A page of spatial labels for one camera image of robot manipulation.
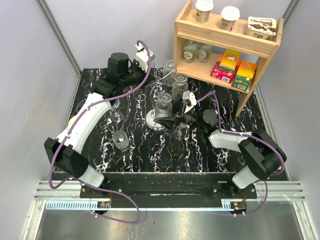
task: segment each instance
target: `white cup lid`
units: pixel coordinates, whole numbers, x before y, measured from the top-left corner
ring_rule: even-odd
[[[214,2],[212,0],[198,0],[195,3],[195,8],[199,11],[208,12],[214,8]]]
[[[235,6],[226,6],[221,11],[221,17],[227,21],[236,21],[240,18],[240,11]]]

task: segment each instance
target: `wooden rack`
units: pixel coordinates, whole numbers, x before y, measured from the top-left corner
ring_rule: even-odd
[[[174,23],[173,59],[178,63],[177,71],[188,75],[190,78],[241,92],[235,113],[236,116],[239,116],[280,47],[284,19],[280,18],[277,21],[276,36],[273,36],[270,40],[265,40],[246,35],[247,20],[238,19],[232,31],[220,29],[221,16],[219,14],[210,13],[208,22],[198,23],[196,20],[197,10],[192,9],[192,3],[192,0],[187,1]],[[207,62],[199,62],[196,59],[192,63],[184,62],[182,58],[185,39],[258,56],[256,72],[251,86],[247,91],[243,91],[231,86],[231,83],[211,77],[212,68],[220,56],[218,54],[211,53]]]

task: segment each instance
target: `shelf board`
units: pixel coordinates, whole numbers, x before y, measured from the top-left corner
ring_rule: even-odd
[[[238,19],[232,31],[220,29],[220,14],[210,13],[208,22],[197,22],[197,10],[190,9],[185,17],[176,20],[177,36],[221,48],[232,49],[242,53],[269,58],[277,45],[280,44],[281,33],[270,37],[270,40],[247,35],[248,21]]]
[[[193,79],[198,79],[201,81],[205,81],[210,84],[215,84],[224,88],[236,90],[242,93],[248,93],[250,88],[247,91],[243,91],[241,89],[235,88],[231,86],[231,83],[226,83],[222,80],[214,78],[211,75],[212,68],[216,64],[219,54],[211,53],[210,58],[207,62],[199,62],[197,59],[194,60],[192,63],[186,63],[182,59],[178,63],[177,71],[178,73],[184,73],[188,77]]]

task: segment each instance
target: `black marble table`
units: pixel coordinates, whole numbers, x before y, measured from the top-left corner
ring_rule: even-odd
[[[83,70],[70,118],[81,109],[101,72],[99,68]],[[215,90],[223,129],[250,132],[265,128],[255,94],[252,94],[239,117],[235,117],[239,92],[196,79],[189,78],[188,82],[189,90],[194,92],[196,99]],[[110,112],[100,119],[82,150],[90,165],[100,172],[237,172],[244,167],[246,161],[240,153],[205,145],[196,128],[189,128],[182,140],[174,139],[169,131],[150,130],[145,121],[147,112],[152,109],[150,90],[151,87],[147,87],[120,99],[119,110],[124,114],[121,122],[112,122]],[[197,109],[201,108],[215,109],[213,96],[203,100],[200,107],[197,106]],[[118,150],[112,141],[112,134],[118,130],[125,131],[129,137],[130,148],[126,152]],[[54,174],[55,179],[61,177],[58,172]],[[283,173],[276,179],[286,180],[287,177]]]

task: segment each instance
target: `pink box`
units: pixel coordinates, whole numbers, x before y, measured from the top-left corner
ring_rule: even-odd
[[[236,75],[238,67],[236,67],[235,71],[233,73],[231,73],[231,72],[220,70],[219,66],[220,66],[220,62],[217,61],[212,69],[211,77],[219,79],[221,81],[224,81],[224,82],[230,84]]]

